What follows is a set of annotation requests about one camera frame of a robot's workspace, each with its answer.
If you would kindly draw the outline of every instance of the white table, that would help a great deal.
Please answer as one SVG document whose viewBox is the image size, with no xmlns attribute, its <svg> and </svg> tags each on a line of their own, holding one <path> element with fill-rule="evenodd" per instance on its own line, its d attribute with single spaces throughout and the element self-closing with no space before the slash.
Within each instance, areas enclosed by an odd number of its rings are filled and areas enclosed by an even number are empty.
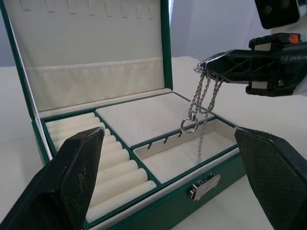
<svg viewBox="0 0 307 230">
<path fill-rule="evenodd" d="M 174 88 L 191 98 L 199 76 L 188 57 L 173 60 Z M 0 221 L 13 206 L 42 163 L 15 67 L 0 68 Z M 245 94 L 245 86 L 223 85 L 214 112 L 229 121 L 283 137 L 304 157 L 307 99 L 300 96 L 263 98 Z M 272 230 L 247 178 L 243 177 L 175 230 Z"/>
</svg>

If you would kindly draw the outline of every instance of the silver chain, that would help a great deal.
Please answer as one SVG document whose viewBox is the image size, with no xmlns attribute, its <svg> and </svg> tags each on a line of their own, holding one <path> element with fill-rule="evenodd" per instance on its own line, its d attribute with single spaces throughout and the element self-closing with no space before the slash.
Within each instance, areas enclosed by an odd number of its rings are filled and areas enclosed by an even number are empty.
<svg viewBox="0 0 307 230">
<path fill-rule="evenodd" d="M 201 132 L 201 136 L 200 136 L 200 142 L 199 142 L 199 146 L 198 146 L 197 164 L 199 164 L 201 162 L 201 147 L 202 147 L 202 142 L 203 142 L 203 136 L 205 134 L 207 123 L 208 123 L 208 116 L 209 116 L 209 113 L 214 108 L 215 99 L 216 99 L 216 96 L 217 96 L 221 86 L 222 86 L 223 80 L 219 79 L 218 77 L 214 76 L 213 74 L 211 74 L 208 71 L 203 70 L 201 68 L 195 68 L 194 71 L 201 74 L 201 79 L 199 81 L 199 84 L 198 84 L 197 89 L 195 91 L 193 100 L 191 102 L 191 105 L 190 105 L 190 108 L 189 108 L 189 111 L 188 111 L 188 116 L 181 123 L 181 131 L 185 132 L 185 133 L 192 133 L 192 132 L 196 131 L 196 129 L 198 128 L 198 119 L 196 118 L 197 113 L 199 112 L 201 114 L 205 114 L 205 119 L 203 121 L 203 128 L 202 128 L 202 132 Z M 202 85 L 203 85 L 203 81 L 204 81 L 205 78 L 207 79 L 207 83 L 206 83 L 206 86 L 205 86 L 203 93 L 201 94 Z M 213 78 L 215 80 L 214 89 L 213 89 L 213 96 L 212 96 L 212 99 L 209 103 L 208 109 L 206 111 L 202 112 L 201 111 L 201 105 L 202 105 L 202 102 L 203 102 L 203 100 L 206 96 L 208 88 L 210 86 L 211 78 Z M 192 130 L 185 130 L 184 129 L 184 127 L 183 127 L 184 122 L 187 121 L 187 120 L 196 122 L 196 125 Z"/>
</svg>

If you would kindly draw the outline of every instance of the silver ring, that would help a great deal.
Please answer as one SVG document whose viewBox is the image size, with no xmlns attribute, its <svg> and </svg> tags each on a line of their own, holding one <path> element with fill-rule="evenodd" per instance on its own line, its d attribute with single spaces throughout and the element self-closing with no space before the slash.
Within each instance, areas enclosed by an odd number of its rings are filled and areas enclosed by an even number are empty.
<svg viewBox="0 0 307 230">
<path fill-rule="evenodd" d="M 183 133 L 194 133 L 196 131 L 196 129 L 198 128 L 198 119 L 196 117 L 194 117 L 194 120 L 195 121 L 195 127 L 191 130 L 186 130 L 183 125 L 184 123 L 187 121 L 187 120 L 190 120 L 193 116 L 187 116 L 186 118 L 184 118 L 181 122 L 181 126 L 180 126 L 180 129 Z"/>
</svg>

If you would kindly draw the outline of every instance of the ring roll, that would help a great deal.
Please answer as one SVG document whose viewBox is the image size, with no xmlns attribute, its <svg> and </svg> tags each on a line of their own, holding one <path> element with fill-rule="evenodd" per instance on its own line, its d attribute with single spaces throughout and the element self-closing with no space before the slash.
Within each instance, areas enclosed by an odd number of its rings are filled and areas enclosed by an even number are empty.
<svg viewBox="0 0 307 230">
<path fill-rule="evenodd" d="M 52 127 L 48 129 L 48 132 L 50 134 L 64 132 L 64 131 L 68 131 L 71 129 L 79 128 L 79 127 L 90 125 L 90 124 L 97 124 L 97 123 L 100 123 L 100 120 L 98 117 L 94 117 L 94 118 L 82 120 L 80 122 L 70 123 L 70 124 L 66 124 L 63 126 Z"/>
<path fill-rule="evenodd" d="M 100 156 L 98 171 L 110 168 L 114 165 L 129 161 L 130 156 L 126 149 L 112 152 L 110 154 L 103 154 Z"/>
<path fill-rule="evenodd" d="M 95 186 L 90 207 L 100 204 L 111 197 L 134 188 L 148 180 L 144 169 L 137 169 Z"/>
<path fill-rule="evenodd" d="M 73 135 L 76 135 L 77 133 L 80 133 L 82 131 L 89 130 L 91 128 L 96 128 L 96 127 L 103 127 L 104 125 L 105 125 L 104 123 L 86 125 L 86 126 L 71 129 L 71 130 L 68 130 L 68 131 L 65 131 L 65 132 L 54 133 L 54 134 L 51 134 L 50 136 L 51 136 L 51 139 L 53 141 L 67 139 L 67 138 L 70 138 Z"/>
<path fill-rule="evenodd" d="M 138 164 L 135 161 L 130 160 L 112 166 L 108 169 L 101 170 L 97 173 L 96 184 L 102 184 L 108 180 L 114 179 L 126 173 L 137 170 L 138 168 L 139 168 Z"/>
<path fill-rule="evenodd" d="M 118 194 L 96 206 L 90 207 L 86 214 L 87 222 L 93 222 L 94 220 L 104 216 L 105 214 L 115 210 L 116 208 L 138 198 L 139 196 L 149 192 L 156 188 L 157 185 L 153 181 L 146 181 L 126 192 Z"/>
<path fill-rule="evenodd" d="M 50 122 L 46 123 L 46 126 L 47 126 L 47 128 L 52 128 L 52 127 L 56 127 L 56 126 L 63 126 L 63 125 L 66 125 L 66 124 L 79 122 L 79 121 L 89 119 L 89 118 L 93 118 L 93 117 L 95 117 L 94 113 L 82 114 L 82 115 L 78 115 L 78 116 L 64 118 L 64 119 L 57 120 L 57 121 L 50 121 Z"/>
<path fill-rule="evenodd" d="M 62 147 L 62 145 L 64 144 L 66 140 L 67 139 L 62 139 L 62 140 L 58 140 L 54 142 L 54 146 L 56 147 L 57 151 Z M 114 143 L 114 142 L 116 142 L 116 138 L 115 136 L 112 135 L 112 136 L 104 137 L 102 145 L 104 146 L 104 145 Z"/>
<path fill-rule="evenodd" d="M 114 151 L 118 151 L 118 150 L 122 150 L 123 146 L 121 145 L 121 143 L 119 141 L 117 142 L 113 142 L 113 143 L 109 143 L 109 144 L 102 144 L 102 148 L 101 148 L 101 154 L 109 154 L 111 152 Z"/>
</svg>

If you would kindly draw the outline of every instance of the green jewelry box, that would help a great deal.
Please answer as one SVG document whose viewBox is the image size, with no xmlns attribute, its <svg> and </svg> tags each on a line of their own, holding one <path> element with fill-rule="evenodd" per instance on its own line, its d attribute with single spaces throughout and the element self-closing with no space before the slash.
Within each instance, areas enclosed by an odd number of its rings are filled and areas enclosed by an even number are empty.
<svg viewBox="0 0 307 230">
<path fill-rule="evenodd" d="M 201 128 L 179 129 L 189 101 L 172 91 L 167 0 L 0 0 L 0 8 L 43 163 L 58 150 L 48 122 L 93 113 L 156 185 L 86 219 L 85 230 L 170 229 L 245 174 L 233 124 L 210 115 L 200 164 Z"/>
</svg>

